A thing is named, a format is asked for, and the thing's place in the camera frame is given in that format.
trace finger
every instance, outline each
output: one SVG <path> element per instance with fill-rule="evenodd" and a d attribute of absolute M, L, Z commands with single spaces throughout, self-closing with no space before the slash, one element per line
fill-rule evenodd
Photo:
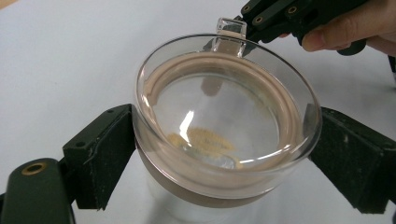
<path fill-rule="evenodd" d="M 379 36 L 370 37 L 367 39 L 367 45 L 373 49 L 382 51 L 390 56 L 396 57 L 396 43 L 388 41 Z"/>
<path fill-rule="evenodd" d="M 330 48 L 330 49 L 333 49 L 333 50 L 347 49 L 347 48 L 350 47 L 350 45 L 351 45 L 350 43 L 347 43 L 345 45 L 336 46 L 336 47 L 333 47 L 333 48 Z"/>
<path fill-rule="evenodd" d="M 379 3 L 387 2 L 387 0 L 371 0 L 313 30 L 303 38 L 303 48 L 307 51 L 331 49 L 383 33 L 383 30 L 388 28 L 384 22 L 391 18 L 385 15 L 388 13 L 384 13 L 387 11 L 387 4 Z"/>
<path fill-rule="evenodd" d="M 288 36 L 288 35 L 290 35 L 290 34 L 283 34 L 283 35 L 280 35 L 279 37 L 280 37 L 280 38 L 285 38 L 285 37 Z"/>

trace glass bowl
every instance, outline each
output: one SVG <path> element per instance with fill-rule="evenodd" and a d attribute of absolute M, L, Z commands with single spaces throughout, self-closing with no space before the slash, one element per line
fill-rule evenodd
<path fill-rule="evenodd" d="M 135 87 L 143 162 L 177 196 L 208 206 L 250 202 L 275 188 L 309 155 L 321 128 L 303 76 L 225 28 L 232 21 L 221 22 L 223 33 L 155 49 Z"/>

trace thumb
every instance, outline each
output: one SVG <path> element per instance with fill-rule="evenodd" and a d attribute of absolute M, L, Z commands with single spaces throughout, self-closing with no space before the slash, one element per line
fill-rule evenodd
<path fill-rule="evenodd" d="M 369 0 L 360 7 L 343 14 L 328 24 L 319 26 L 303 38 L 303 48 L 307 51 L 320 49 L 341 49 L 353 41 L 378 35 L 384 28 L 384 5 Z"/>

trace hand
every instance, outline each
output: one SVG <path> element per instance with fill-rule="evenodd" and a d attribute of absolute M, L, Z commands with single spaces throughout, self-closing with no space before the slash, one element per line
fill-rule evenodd
<path fill-rule="evenodd" d="M 309 32 L 303 38 L 303 48 L 339 50 L 363 38 L 368 46 L 396 56 L 396 0 L 369 0 Z"/>

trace white table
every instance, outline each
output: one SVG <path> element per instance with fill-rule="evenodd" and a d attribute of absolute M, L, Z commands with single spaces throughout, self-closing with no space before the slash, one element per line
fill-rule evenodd
<path fill-rule="evenodd" d="M 213 33 L 246 2 L 25 0 L 0 10 L 0 192 L 19 165 L 62 156 L 62 146 L 106 109 L 134 102 L 139 65 L 161 43 Z M 267 48 L 293 64 L 323 106 L 396 139 L 396 89 L 386 55 L 366 48 L 343 57 L 305 52 L 294 37 Z M 78 223 L 159 223 L 135 153 L 105 212 L 78 210 Z M 391 223 L 353 209 L 324 174 L 304 161 L 280 187 L 226 223 Z M 171 218 L 161 223 L 177 223 Z"/>

